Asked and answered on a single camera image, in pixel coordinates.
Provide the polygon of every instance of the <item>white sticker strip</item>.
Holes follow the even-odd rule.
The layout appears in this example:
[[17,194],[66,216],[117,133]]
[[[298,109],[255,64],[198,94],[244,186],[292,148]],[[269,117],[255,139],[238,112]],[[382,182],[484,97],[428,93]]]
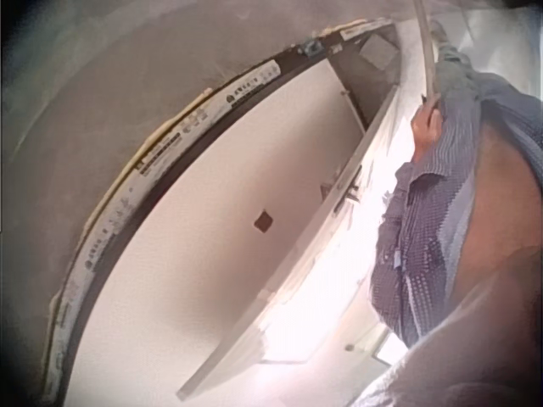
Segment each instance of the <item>white sticker strip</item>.
[[126,225],[135,209],[162,175],[194,142],[232,110],[237,101],[280,75],[281,70],[277,62],[268,61],[200,104],[136,164],[107,203],[90,230],[87,240],[81,245],[62,292],[59,312],[53,326],[48,369],[45,372],[46,381],[42,395],[44,403],[53,403],[57,398],[70,336],[83,299],[94,279],[95,265],[108,243]]
[[339,32],[344,41],[348,41],[355,36],[359,36],[367,31],[376,30],[377,28],[384,27],[385,25],[392,24],[392,20],[389,19],[378,19],[370,21],[368,23],[362,23],[355,25],[354,27],[347,28]]

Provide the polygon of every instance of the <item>hand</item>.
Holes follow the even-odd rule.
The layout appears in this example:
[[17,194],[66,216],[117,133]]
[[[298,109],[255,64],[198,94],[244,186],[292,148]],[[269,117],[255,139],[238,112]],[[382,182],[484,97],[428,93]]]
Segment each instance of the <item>hand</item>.
[[413,161],[417,163],[421,157],[436,143],[441,137],[441,126],[443,117],[436,104],[441,95],[435,95],[425,104],[421,105],[413,119],[411,120],[411,129],[415,140],[415,153]]

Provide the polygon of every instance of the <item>white wall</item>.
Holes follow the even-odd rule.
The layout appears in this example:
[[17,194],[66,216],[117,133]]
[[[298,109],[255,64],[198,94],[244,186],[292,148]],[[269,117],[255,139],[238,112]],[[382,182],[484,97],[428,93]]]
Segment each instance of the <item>white wall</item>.
[[[180,177],[99,296],[66,405],[180,405],[176,390],[291,249],[322,201],[321,184],[360,141],[342,90],[328,62],[314,66],[247,113]],[[274,219],[267,233],[253,226],[263,209]],[[255,396],[239,389],[254,391],[258,377],[244,380],[225,405],[254,405]]]

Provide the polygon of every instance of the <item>brown square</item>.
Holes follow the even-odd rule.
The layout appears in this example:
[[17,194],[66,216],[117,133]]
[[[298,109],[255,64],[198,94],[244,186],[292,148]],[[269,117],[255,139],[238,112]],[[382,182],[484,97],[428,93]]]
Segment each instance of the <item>brown square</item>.
[[273,218],[263,210],[258,219],[255,221],[255,227],[262,233],[266,233],[272,226]]

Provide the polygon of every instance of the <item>gray floor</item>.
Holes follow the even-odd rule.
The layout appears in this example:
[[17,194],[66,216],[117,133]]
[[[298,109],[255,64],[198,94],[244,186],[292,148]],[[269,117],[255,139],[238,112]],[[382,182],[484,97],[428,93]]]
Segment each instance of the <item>gray floor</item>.
[[406,0],[44,2],[3,55],[3,346],[31,389],[81,228],[156,127],[314,32],[410,16]]

